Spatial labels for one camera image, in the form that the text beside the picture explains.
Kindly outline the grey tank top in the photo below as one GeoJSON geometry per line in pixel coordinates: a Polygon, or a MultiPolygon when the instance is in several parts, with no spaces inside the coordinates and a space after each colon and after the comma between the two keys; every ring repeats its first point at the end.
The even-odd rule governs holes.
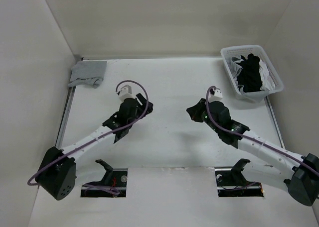
{"type": "Polygon", "coordinates": [[[71,68],[71,77],[68,87],[86,85],[96,89],[104,80],[106,68],[107,61],[79,61],[71,68]]]}

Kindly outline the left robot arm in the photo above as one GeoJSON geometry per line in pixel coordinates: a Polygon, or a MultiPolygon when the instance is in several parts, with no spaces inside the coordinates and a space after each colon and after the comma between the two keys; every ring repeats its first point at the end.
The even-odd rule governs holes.
{"type": "Polygon", "coordinates": [[[105,147],[116,144],[133,124],[152,111],[153,104],[147,94],[125,98],[117,112],[82,140],[61,149],[55,146],[48,149],[35,175],[36,183],[57,201],[68,196],[77,185],[91,187],[91,173],[80,169],[83,156],[99,144],[105,147]]]}

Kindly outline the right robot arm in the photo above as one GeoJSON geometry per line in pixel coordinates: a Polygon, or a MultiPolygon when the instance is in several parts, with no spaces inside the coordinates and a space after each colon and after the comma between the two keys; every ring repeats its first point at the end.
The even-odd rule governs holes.
{"type": "Polygon", "coordinates": [[[306,156],[274,146],[254,133],[248,126],[233,120],[229,109],[220,101],[206,99],[187,108],[194,122],[207,124],[227,145],[248,152],[264,165],[239,160],[232,168],[231,179],[237,185],[260,182],[287,192],[304,206],[312,206],[319,198],[319,158],[306,156]]]}

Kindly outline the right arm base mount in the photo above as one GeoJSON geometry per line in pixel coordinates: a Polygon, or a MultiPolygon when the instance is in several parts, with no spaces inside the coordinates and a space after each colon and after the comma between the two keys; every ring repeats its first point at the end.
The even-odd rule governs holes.
{"type": "Polygon", "coordinates": [[[232,167],[220,167],[215,169],[215,178],[218,197],[263,197],[261,183],[249,182],[242,172],[248,159],[240,159],[232,167]]]}

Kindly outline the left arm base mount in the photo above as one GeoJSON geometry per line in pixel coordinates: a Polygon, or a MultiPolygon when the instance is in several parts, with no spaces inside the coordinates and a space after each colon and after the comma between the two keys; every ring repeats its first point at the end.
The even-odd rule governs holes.
{"type": "Polygon", "coordinates": [[[103,167],[102,177],[82,185],[82,198],[123,198],[127,193],[128,169],[113,168],[104,160],[95,161],[103,167]]]}

